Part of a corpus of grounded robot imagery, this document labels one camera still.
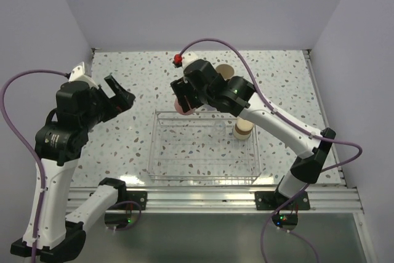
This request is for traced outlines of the cream steel cup brown band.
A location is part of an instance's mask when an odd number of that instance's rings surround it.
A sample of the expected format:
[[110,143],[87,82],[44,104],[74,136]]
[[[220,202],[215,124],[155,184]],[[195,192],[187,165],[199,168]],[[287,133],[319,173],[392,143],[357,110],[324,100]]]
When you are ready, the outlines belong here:
[[233,127],[233,135],[238,140],[247,140],[252,134],[254,124],[242,118],[237,118]]

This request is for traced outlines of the clear glass cup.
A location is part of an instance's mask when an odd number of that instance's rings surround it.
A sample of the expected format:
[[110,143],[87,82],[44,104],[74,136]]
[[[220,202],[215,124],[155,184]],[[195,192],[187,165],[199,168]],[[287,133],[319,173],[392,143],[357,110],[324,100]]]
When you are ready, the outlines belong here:
[[227,138],[227,125],[225,121],[216,121],[212,127],[212,136],[218,143],[223,143]]

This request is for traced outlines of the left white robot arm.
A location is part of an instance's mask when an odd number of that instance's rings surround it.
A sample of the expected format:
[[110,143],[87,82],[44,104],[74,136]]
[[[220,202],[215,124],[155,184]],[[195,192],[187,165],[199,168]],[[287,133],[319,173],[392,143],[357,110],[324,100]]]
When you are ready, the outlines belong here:
[[89,131],[128,111],[135,101],[135,95],[114,77],[104,80],[114,92],[112,97],[86,76],[70,79],[57,91],[57,106],[36,133],[35,146],[29,148],[37,169],[33,208],[25,234],[11,244],[11,254],[33,262],[72,261],[106,210],[129,204],[141,208],[128,199],[124,181],[106,177],[81,206],[66,211],[71,180]]

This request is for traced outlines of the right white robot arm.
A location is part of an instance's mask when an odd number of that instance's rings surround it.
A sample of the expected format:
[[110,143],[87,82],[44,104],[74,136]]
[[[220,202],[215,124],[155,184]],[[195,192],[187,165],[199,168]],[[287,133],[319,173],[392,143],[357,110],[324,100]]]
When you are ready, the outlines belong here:
[[262,99],[248,80],[240,76],[225,79],[206,60],[184,59],[177,54],[173,63],[183,70],[182,78],[171,82],[171,88],[184,113],[209,105],[261,127],[296,154],[289,172],[267,200],[269,203],[288,209],[303,187],[317,182],[336,136],[332,129],[319,130],[298,121]]

